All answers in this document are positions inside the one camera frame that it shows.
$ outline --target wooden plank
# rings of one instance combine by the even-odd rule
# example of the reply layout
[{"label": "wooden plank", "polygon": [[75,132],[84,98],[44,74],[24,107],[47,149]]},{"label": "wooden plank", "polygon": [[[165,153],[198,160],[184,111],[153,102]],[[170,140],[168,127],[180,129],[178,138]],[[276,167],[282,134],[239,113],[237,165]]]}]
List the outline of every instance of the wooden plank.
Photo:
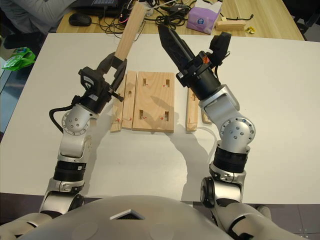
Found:
[{"label": "wooden plank", "polygon": [[203,110],[201,110],[201,118],[204,124],[212,124],[212,121],[208,118],[207,114],[205,114],[205,111]]},{"label": "wooden plank", "polygon": [[139,72],[132,129],[174,131],[175,75],[173,72]]},{"label": "wooden plank", "polygon": [[123,31],[121,40],[116,49],[114,56],[120,60],[125,60],[128,56],[130,48],[134,43],[136,34],[139,31],[142,21],[146,15],[146,9],[142,3],[136,2],[133,6],[132,12],[128,19],[128,22]]},{"label": "wooden plank", "polygon": [[188,88],[186,101],[186,118],[185,129],[187,132],[194,132],[198,127],[198,107],[199,99],[196,97],[191,88]]},{"label": "wooden plank", "polygon": [[128,71],[126,75],[122,114],[122,127],[124,129],[132,129],[135,110],[136,83],[137,72]]},{"label": "wooden plank", "polygon": [[215,29],[218,31],[227,30],[244,30],[246,21],[244,20],[228,20],[228,21],[217,21]]},{"label": "wooden plank", "polygon": [[[124,76],[120,86],[117,89],[117,93],[122,97],[125,95],[125,86],[126,76]],[[124,102],[114,98],[112,106],[112,122],[110,128],[111,133],[119,132],[121,130],[123,108]]]}]

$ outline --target tissue box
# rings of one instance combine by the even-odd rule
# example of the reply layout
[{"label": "tissue box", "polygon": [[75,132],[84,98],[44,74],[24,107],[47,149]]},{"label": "tissue box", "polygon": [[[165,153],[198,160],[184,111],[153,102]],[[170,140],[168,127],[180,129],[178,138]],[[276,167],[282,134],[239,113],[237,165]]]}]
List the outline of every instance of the tissue box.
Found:
[{"label": "tissue box", "polygon": [[221,5],[222,2],[220,1],[210,4],[202,0],[197,0],[195,6],[189,12],[186,27],[205,34],[211,34],[218,19]]}]

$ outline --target floor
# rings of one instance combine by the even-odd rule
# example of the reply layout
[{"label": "floor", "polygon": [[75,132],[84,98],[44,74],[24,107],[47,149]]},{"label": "floor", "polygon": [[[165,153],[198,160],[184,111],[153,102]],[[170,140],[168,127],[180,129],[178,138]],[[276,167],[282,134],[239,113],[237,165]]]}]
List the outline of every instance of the floor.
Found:
[{"label": "floor", "polygon": [[[320,42],[320,25],[314,24],[305,33],[308,41]],[[18,72],[1,71],[0,78],[0,130],[4,133],[20,94],[28,79],[31,67]],[[95,199],[87,198],[86,202]],[[0,193],[0,223],[12,221],[25,214],[37,212],[42,196]],[[272,220],[281,228],[310,240],[320,240],[320,204],[267,205]],[[200,202],[193,207],[209,219],[211,214]]]}]

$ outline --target keyboard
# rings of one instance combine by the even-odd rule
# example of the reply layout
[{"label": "keyboard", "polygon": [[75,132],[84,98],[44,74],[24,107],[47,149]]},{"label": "keyboard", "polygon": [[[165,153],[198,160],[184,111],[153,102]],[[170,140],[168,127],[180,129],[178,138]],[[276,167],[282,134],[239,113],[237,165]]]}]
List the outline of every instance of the keyboard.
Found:
[{"label": "keyboard", "polygon": [[94,0],[92,5],[113,5],[116,3],[116,0]]}]

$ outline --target wooden desk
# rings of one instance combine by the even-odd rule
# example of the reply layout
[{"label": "wooden desk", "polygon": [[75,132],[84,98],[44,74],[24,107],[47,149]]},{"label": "wooden desk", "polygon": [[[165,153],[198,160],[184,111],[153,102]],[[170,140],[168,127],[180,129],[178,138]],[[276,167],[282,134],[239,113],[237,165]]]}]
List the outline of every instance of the wooden desk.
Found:
[{"label": "wooden desk", "polygon": [[[238,30],[230,31],[233,36],[304,40],[282,0],[224,0],[221,12],[228,18],[248,18],[251,14],[254,14],[253,19],[247,21],[247,26],[254,27],[256,29],[255,34],[249,34]],[[71,26],[68,19],[72,13],[74,12],[70,12],[63,17],[57,29],[57,33],[104,32],[96,24],[92,24],[88,27]],[[159,13],[155,11],[152,18],[155,18],[158,14]],[[106,18],[106,20],[110,23],[112,19]],[[92,22],[98,23],[98,21],[97,16],[92,16]],[[185,23],[184,26],[177,27],[176,32],[185,35],[206,35],[205,33],[186,28],[186,25],[187,23]],[[146,21],[142,33],[157,34],[158,28],[155,22]],[[220,33],[220,31],[214,29],[211,34],[217,35]]]}]

